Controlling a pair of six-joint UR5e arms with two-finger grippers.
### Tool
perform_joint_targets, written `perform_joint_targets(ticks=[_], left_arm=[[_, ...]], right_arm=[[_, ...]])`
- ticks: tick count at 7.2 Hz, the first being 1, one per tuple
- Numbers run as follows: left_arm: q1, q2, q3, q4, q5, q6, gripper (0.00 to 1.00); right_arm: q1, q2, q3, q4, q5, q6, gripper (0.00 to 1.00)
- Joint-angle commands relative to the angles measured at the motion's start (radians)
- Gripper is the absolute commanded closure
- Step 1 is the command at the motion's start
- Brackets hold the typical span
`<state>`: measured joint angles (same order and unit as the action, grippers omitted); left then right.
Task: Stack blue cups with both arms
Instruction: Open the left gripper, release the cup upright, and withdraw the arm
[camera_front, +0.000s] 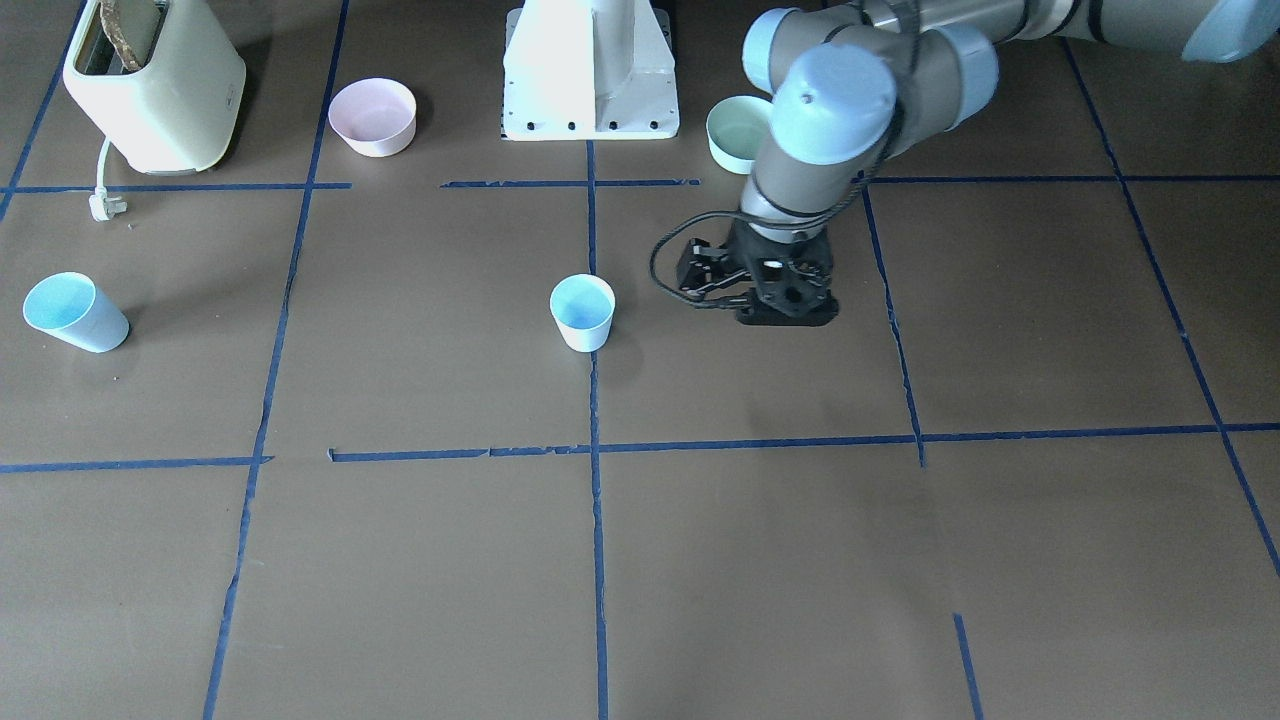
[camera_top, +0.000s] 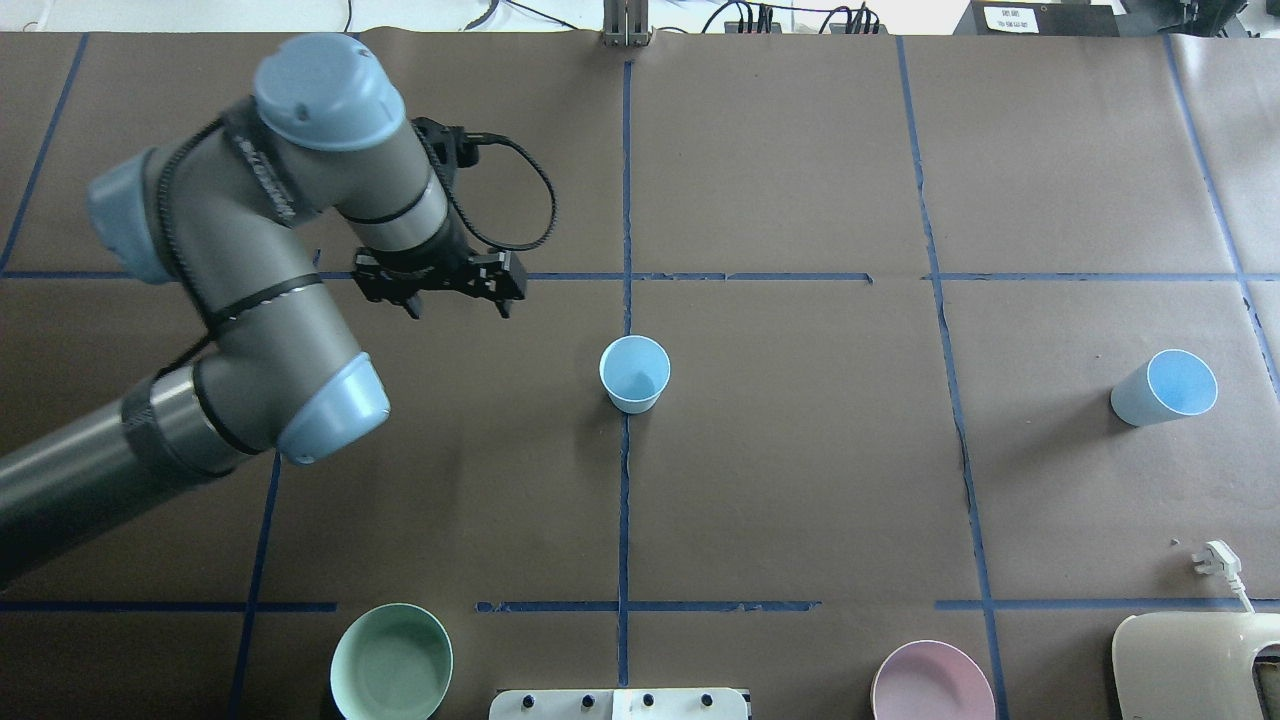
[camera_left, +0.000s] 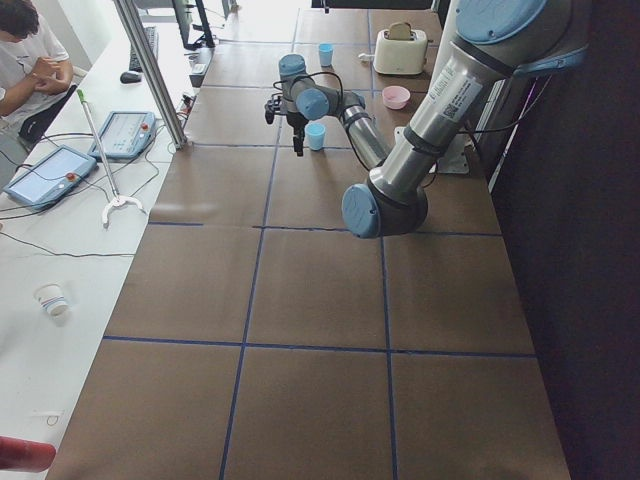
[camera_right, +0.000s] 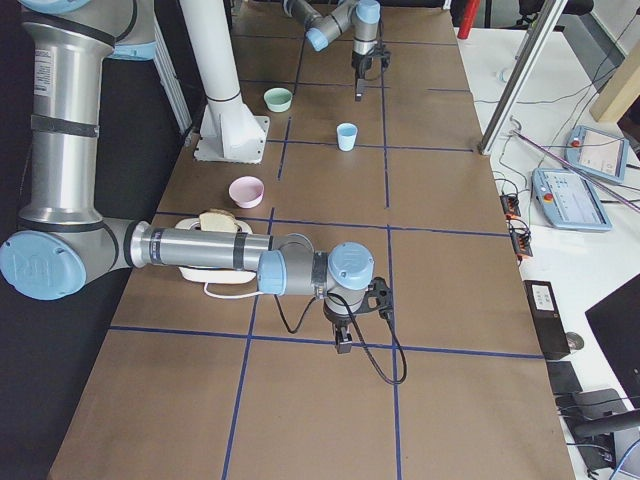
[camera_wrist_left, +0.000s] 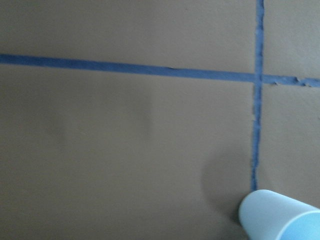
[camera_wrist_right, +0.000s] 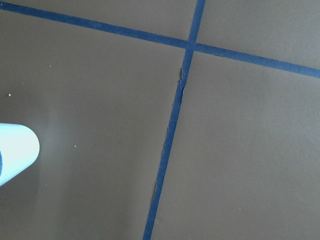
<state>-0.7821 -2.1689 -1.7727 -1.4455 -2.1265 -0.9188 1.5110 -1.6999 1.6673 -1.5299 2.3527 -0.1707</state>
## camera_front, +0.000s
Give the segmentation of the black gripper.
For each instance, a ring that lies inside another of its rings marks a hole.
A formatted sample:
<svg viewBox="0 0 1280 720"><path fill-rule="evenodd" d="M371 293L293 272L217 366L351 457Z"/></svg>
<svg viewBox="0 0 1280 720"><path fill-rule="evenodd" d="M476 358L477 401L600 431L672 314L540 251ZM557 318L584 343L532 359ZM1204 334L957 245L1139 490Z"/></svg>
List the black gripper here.
<svg viewBox="0 0 1280 720"><path fill-rule="evenodd" d="M780 242L736 220L728 249L751 282L746 305L735 310L739 323L822 327L838 315L840 304L829 287L835 260L826 231L803 232L795 242Z"/></svg>

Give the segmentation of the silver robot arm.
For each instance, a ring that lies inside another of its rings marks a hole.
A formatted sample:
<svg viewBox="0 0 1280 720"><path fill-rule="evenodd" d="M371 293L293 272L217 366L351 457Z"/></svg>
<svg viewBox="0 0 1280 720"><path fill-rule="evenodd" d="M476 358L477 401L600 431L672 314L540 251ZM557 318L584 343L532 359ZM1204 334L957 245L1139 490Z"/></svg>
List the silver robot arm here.
<svg viewBox="0 0 1280 720"><path fill-rule="evenodd" d="M787 8L754 20L742 68L771 96L768 127L730 236L687 264L749 325L824 325L831 292L827 224L883 164L984 109L996 49L1015 40L1080 38L1229 63L1277 32L1275 1L850 1Z"/></svg>

